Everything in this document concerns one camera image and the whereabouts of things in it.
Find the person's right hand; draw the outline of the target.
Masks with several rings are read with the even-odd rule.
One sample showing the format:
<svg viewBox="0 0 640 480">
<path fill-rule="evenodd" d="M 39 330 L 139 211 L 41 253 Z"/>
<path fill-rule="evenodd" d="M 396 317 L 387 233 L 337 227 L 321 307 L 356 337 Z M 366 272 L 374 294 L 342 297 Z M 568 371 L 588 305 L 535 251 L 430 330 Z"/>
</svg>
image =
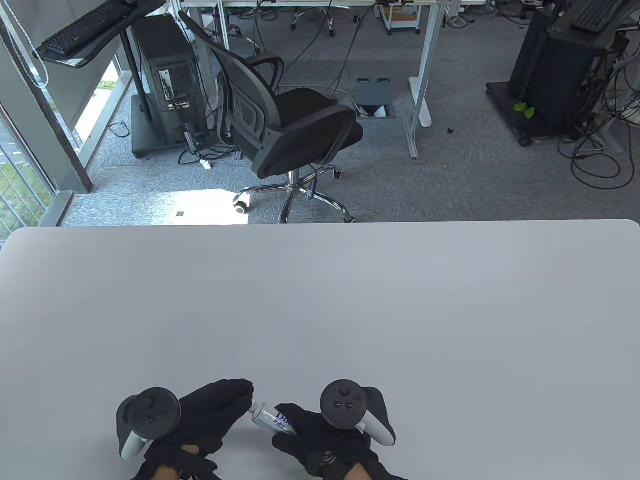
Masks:
<svg viewBox="0 0 640 480">
<path fill-rule="evenodd" d="M 384 447 L 397 441 L 379 389 L 339 379 L 322 391 L 319 404 L 318 413 L 295 403 L 276 405 L 295 434 L 275 434 L 272 446 L 294 457 L 314 478 L 395 479 L 371 448 L 372 441 Z"/>
</svg>

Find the person's left hand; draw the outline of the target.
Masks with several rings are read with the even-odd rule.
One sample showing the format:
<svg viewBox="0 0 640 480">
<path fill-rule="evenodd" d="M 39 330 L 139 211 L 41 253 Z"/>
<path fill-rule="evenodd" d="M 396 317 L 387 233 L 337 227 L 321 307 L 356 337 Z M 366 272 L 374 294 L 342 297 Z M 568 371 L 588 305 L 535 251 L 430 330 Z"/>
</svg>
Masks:
<svg viewBox="0 0 640 480">
<path fill-rule="evenodd" d="M 208 456 L 249 411 L 254 391 L 247 379 L 221 379 L 181 398 L 176 428 L 151 442 L 134 479 L 217 480 L 218 466 Z"/>
</svg>

